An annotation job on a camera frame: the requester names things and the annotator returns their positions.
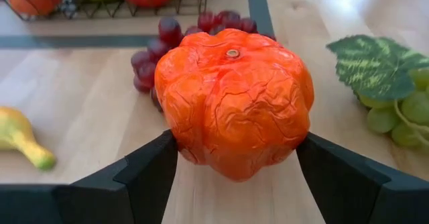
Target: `fake pepper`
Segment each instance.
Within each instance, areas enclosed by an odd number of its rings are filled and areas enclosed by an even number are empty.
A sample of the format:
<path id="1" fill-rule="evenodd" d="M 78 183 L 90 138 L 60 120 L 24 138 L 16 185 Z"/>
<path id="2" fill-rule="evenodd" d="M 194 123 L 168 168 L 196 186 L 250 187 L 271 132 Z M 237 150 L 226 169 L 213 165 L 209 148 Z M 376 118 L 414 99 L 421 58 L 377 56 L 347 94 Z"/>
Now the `fake pepper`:
<path id="1" fill-rule="evenodd" d="M 186 36 L 158 62 L 155 87 L 182 155 L 235 181 L 284 160 L 310 127 L 310 73 L 259 34 Z"/>

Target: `wooden table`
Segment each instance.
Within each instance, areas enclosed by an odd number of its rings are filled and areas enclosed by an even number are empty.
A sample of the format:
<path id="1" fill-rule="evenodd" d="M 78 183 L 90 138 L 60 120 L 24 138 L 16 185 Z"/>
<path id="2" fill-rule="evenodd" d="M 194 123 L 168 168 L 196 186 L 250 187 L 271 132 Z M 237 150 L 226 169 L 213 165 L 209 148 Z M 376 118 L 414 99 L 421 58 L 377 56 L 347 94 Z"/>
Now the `wooden table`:
<path id="1" fill-rule="evenodd" d="M 366 128 L 366 110 L 337 80 L 335 57 L 325 48 L 347 35 L 368 34 L 389 36 L 429 54 L 429 0 L 267 2 L 278 41 L 301 55 L 313 76 L 316 100 L 310 131 L 429 180 L 427 155 L 397 148 Z M 249 15 L 247 0 L 209 0 L 209 7 Z M 139 20 L 129 21 L 131 30 L 153 30 L 155 19 L 147 19 L 148 24 Z M 194 20 L 180 17 L 184 25 Z M 98 23 L 108 28 L 105 21 Z M 85 31 L 82 25 L 87 22 L 80 24 L 75 30 Z M 48 32 L 46 24 L 30 28 L 36 33 Z M 53 171 L 38 172 L 21 154 L 0 152 L 0 182 L 69 183 L 122 158 L 167 129 L 149 97 L 132 86 L 129 59 L 136 50 L 0 49 L 0 105 L 21 109 L 32 121 L 39 142 L 59 159 Z M 164 223 L 324 221 L 293 153 L 283 163 L 264 168 L 240 184 L 180 157 Z"/>

